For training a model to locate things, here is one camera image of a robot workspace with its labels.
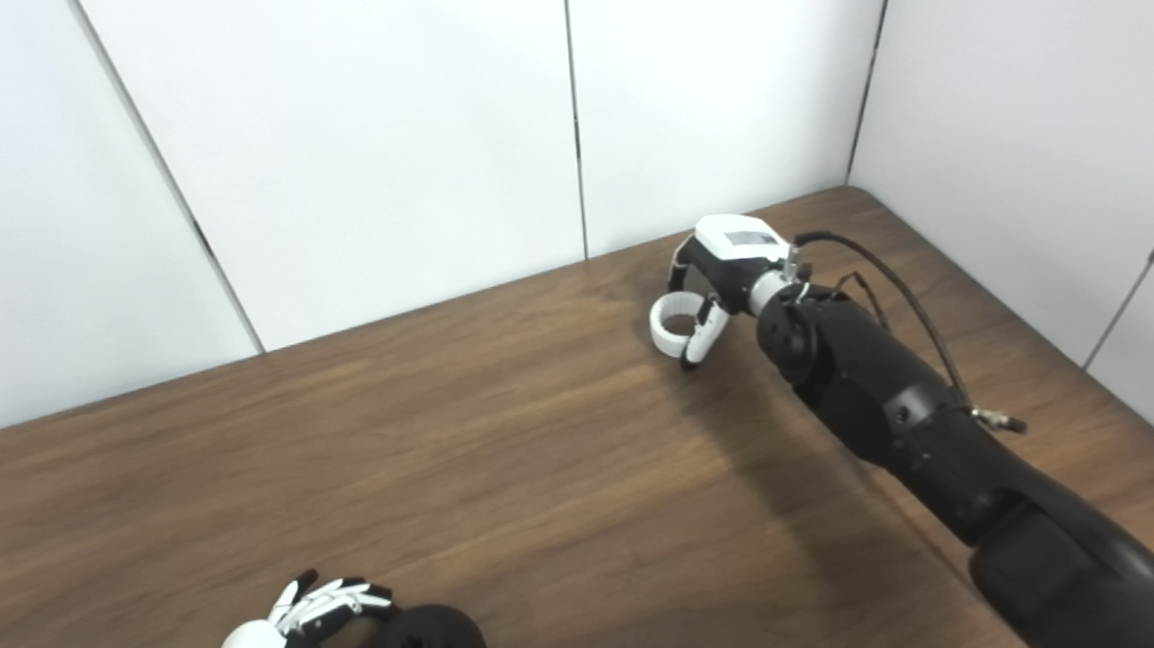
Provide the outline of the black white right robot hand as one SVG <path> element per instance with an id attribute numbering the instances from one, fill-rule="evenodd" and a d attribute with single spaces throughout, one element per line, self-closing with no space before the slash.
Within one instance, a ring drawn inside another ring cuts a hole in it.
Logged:
<path id="1" fill-rule="evenodd" d="M 696 370 L 733 317 L 759 317 L 777 295 L 808 286 L 799 255 L 757 217 L 703 217 L 673 253 L 667 291 L 649 312 L 655 348 Z"/>

